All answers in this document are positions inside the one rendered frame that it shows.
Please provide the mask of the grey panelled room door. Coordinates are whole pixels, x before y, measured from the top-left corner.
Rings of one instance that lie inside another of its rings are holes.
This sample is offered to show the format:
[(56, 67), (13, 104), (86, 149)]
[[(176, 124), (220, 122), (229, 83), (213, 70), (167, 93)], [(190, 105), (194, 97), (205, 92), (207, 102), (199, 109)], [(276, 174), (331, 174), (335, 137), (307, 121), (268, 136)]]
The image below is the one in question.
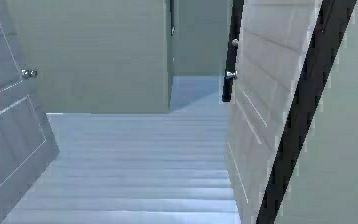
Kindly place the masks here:
[(59, 152), (6, 0), (0, 0), (0, 224)]

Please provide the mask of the silver round door knob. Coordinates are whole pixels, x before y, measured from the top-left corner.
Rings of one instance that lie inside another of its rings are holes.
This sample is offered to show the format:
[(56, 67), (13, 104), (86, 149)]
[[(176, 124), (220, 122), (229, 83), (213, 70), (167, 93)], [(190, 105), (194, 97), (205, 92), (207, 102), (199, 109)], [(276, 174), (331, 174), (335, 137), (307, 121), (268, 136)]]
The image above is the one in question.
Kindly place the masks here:
[(37, 70), (23, 69), (21, 73), (24, 79), (36, 78), (38, 76)]

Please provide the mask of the cream panelled room door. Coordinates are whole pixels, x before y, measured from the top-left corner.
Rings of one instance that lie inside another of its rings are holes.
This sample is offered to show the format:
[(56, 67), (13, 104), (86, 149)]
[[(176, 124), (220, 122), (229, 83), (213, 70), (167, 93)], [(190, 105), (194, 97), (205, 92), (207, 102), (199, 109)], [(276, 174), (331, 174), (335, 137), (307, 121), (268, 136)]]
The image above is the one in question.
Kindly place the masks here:
[(232, 0), (222, 100), (239, 224), (275, 224), (357, 1)]

